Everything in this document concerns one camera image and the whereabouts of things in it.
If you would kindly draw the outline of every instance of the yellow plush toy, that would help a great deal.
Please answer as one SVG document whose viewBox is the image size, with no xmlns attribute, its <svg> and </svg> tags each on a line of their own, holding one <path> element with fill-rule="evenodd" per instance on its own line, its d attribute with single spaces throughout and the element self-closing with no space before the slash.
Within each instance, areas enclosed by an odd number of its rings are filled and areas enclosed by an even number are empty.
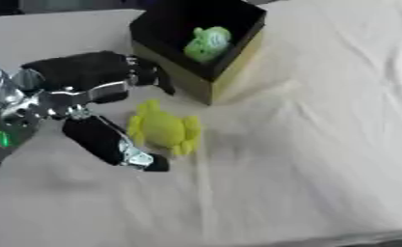
<svg viewBox="0 0 402 247">
<path fill-rule="evenodd" d="M 186 155 L 197 148 L 201 125 L 195 116 L 178 118 L 160 110 L 157 100 L 138 105 L 130 118 L 127 134 L 137 146 L 145 141 L 168 148 L 173 155 Z"/>
</svg>

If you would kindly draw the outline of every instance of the metallic robot arm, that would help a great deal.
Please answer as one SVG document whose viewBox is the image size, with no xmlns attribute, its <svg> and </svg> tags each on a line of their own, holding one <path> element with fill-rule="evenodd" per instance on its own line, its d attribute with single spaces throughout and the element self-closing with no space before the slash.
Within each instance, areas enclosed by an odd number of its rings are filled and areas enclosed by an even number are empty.
<svg viewBox="0 0 402 247">
<path fill-rule="evenodd" d="M 113 52 L 30 63 L 13 78 L 0 69 L 0 163 L 32 138 L 44 120 L 54 119 L 65 121 L 67 137 L 111 165 L 168 171 L 166 158 L 136 149 L 122 129 L 87 108 L 89 103 L 122 100 L 131 87 L 148 85 L 174 94 L 159 66 Z"/>
</svg>

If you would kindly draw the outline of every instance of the open box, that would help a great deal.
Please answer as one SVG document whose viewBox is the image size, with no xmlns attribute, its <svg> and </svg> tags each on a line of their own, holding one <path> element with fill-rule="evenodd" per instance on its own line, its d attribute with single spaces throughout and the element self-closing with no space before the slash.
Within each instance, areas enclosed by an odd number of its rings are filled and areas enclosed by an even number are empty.
<svg viewBox="0 0 402 247">
<path fill-rule="evenodd" d="M 248 63 L 261 40 L 266 12 L 240 0 L 159 0 L 130 24 L 135 54 L 157 62 L 172 80 L 211 104 Z M 197 27 L 222 26 L 231 47 L 206 65 L 184 55 Z"/>
</svg>

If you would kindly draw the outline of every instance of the white fabric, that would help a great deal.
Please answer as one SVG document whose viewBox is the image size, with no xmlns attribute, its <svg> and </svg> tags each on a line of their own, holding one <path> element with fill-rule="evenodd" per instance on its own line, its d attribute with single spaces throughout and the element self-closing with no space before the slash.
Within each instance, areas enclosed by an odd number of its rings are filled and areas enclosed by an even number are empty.
<svg viewBox="0 0 402 247">
<path fill-rule="evenodd" d="M 168 174 L 115 168 L 49 122 L 0 170 L 0 246 L 318 247 L 402 236 L 402 0 L 264 8 L 261 50 L 217 105 L 144 88 L 94 107 L 121 125 L 148 98 L 198 115 L 196 155 Z M 122 52 L 137 14 L 2 17 L 0 67 Z"/>
</svg>

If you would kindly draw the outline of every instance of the green frog toy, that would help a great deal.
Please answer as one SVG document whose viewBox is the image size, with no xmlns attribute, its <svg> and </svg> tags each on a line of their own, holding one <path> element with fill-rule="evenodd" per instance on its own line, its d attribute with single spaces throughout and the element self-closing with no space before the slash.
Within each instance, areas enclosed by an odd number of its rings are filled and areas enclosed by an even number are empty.
<svg viewBox="0 0 402 247">
<path fill-rule="evenodd" d="M 211 62 L 230 45 L 231 33 L 223 27 L 195 29 L 195 38 L 184 48 L 184 54 L 201 64 Z"/>
</svg>

